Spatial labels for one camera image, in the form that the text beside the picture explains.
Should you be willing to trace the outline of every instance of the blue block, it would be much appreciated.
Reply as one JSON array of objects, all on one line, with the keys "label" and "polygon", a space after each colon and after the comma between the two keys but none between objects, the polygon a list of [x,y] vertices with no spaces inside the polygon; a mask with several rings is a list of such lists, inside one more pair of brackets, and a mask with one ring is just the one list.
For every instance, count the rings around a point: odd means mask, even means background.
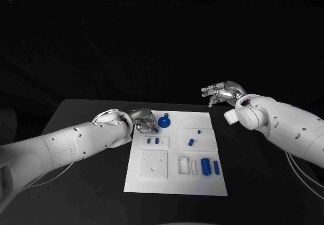
[{"label": "blue block", "polygon": [[214,174],[218,175],[217,161],[214,161]]},{"label": "blue block", "polygon": [[194,143],[194,140],[192,140],[192,139],[189,139],[189,141],[188,141],[188,146],[191,146],[191,145],[192,145],[192,143]]},{"label": "blue block", "polygon": [[211,175],[208,159],[207,158],[202,158],[202,159],[199,159],[199,162],[201,162],[202,175],[204,176]]}]

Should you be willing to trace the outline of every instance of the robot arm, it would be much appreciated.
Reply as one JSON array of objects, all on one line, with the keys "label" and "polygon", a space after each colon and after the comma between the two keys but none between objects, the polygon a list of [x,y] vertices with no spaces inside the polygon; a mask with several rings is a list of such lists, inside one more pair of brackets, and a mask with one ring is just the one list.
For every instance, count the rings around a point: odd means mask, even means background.
[{"label": "robot arm", "polygon": [[149,109],[129,113],[107,110],[91,122],[0,146],[0,212],[40,176],[103,149],[127,143],[133,125],[140,133],[158,132]]},{"label": "robot arm", "polygon": [[228,124],[238,121],[248,130],[261,132],[283,151],[324,168],[324,121],[319,117],[270,97],[246,94],[231,81],[201,88],[201,92],[202,97],[211,95],[208,107],[221,101],[234,107],[224,113]]}]

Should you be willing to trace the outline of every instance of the dark wall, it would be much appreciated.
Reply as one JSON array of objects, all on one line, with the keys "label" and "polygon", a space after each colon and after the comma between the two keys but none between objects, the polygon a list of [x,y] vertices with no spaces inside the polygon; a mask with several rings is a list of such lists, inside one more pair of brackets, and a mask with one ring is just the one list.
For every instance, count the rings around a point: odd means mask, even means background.
[{"label": "dark wall", "polygon": [[2,2],[0,104],[45,118],[66,98],[207,105],[231,80],[324,117],[315,3]]}]

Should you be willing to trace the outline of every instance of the small blue part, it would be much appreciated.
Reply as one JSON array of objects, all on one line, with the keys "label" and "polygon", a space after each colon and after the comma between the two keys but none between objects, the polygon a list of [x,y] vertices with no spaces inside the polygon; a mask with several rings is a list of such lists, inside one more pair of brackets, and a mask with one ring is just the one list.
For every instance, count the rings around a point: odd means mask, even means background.
[{"label": "small blue part", "polygon": [[217,161],[214,161],[214,174],[218,175]]},{"label": "small blue part", "polygon": [[192,139],[189,139],[189,141],[188,141],[188,146],[191,146],[191,145],[192,145],[192,143],[194,143],[194,140],[192,140]]},{"label": "small blue part", "polygon": [[207,158],[202,158],[202,159],[199,159],[199,162],[201,162],[202,175],[204,176],[211,175],[208,159]]},{"label": "small blue part", "polygon": [[156,123],[158,123],[158,126],[159,126],[161,128],[166,128],[166,127],[169,126],[171,121],[169,121],[169,119],[168,119],[168,114],[166,114],[166,113],[163,114],[162,117],[159,117]]}]

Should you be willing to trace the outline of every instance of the black table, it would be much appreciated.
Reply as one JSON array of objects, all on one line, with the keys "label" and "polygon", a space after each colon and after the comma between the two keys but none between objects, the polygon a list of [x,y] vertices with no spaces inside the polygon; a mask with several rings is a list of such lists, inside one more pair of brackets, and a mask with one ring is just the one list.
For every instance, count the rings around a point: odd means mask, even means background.
[{"label": "black table", "polygon": [[123,193],[126,143],[76,162],[47,184],[19,192],[2,211],[1,224],[324,224],[324,202],[297,180],[283,151],[260,132],[227,124],[223,113],[231,107],[68,99],[43,134],[90,121],[107,109],[127,112],[143,107],[210,112],[227,197]]}]

